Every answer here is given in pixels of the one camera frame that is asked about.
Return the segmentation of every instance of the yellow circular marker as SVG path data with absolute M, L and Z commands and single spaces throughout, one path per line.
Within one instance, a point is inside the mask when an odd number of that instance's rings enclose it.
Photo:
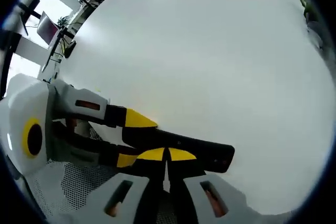
M 24 153 L 29 158 L 34 158 L 38 155 L 42 148 L 42 128 L 39 125 L 37 118 L 30 118 L 23 129 L 22 147 Z

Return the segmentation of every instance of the white tabletop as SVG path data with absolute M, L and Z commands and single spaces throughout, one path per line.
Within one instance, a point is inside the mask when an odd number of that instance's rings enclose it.
M 234 146 L 220 176 L 255 210 L 293 210 L 316 183 L 335 94 L 299 0 L 105 0 L 75 40 L 64 80 L 163 130 Z M 103 137 L 120 142 L 115 131 Z

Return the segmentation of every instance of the desk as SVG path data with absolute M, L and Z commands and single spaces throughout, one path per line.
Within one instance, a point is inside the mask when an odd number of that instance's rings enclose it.
M 335 93 L 299 0 L 105 0 L 75 40 L 62 79 L 163 130 L 234 146 L 220 176 L 255 210 L 293 210 L 317 182 Z
M 88 6 L 84 4 L 84 5 L 81 5 L 80 8 L 75 13 L 72 14 L 72 16 L 68 20 L 68 25 L 66 26 L 67 32 L 69 32 L 72 35 L 76 34 L 77 29 L 79 29 L 80 25 L 85 22 L 86 18 L 83 18 L 83 15 L 87 11 L 88 11 Z M 67 43 L 70 43 L 72 41 L 72 38 L 70 38 L 69 35 L 64 36 L 63 39 Z M 53 42 L 51 43 L 52 46 L 55 43 L 55 41 L 56 41 L 56 35 L 53 39 Z M 50 56 L 50 53 L 51 53 L 52 46 L 49 47 L 49 49 L 48 49 L 49 56 Z M 63 54 L 61 46 L 60 46 L 59 43 L 57 43 L 55 53 Z M 59 57 L 56 54 L 53 54 L 51 56 L 51 59 L 55 60 L 55 58 L 56 58 L 56 60 L 59 60 L 59 61 L 63 60 L 63 57 Z M 58 63 L 57 62 L 51 63 L 49 60 L 47 60 L 46 63 L 43 65 L 43 68 L 44 67 L 46 68 L 46 70 L 44 72 L 39 73 L 38 79 L 52 80 L 55 77 L 55 74 L 58 72 L 58 70 L 56 70 L 56 69 L 58 69 Z

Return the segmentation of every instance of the black circle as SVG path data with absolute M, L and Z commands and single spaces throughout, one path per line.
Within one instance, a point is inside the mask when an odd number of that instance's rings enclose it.
M 42 148 L 42 129 L 38 124 L 34 124 L 28 133 L 28 150 L 32 155 L 37 155 Z

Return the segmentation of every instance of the window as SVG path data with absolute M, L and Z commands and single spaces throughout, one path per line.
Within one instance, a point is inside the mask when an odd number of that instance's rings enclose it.
M 11 78 L 16 76 L 18 73 L 23 73 L 27 76 L 37 78 L 38 73 L 41 68 L 39 64 L 36 64 L 35 62 L 32 62 L 30 60 L 27 60 L 17 54 L 13 54 L 12 60 L 10 62 L 11 63 L 9 65 L 6 90 L 8 89 L 8 84 Z
M 60 0 L 42 0 L 34 11 L 38 14 L 45 12 L 55 24 L 57 24 L 59 18 L 69 16 L 72 13 L 72 9 Z M 41 47 L 48 48 L 48 44 L 36 33 L 38 23 L 39 19 L 31 15 L 26 22 L 28 36 L 24 37 Z

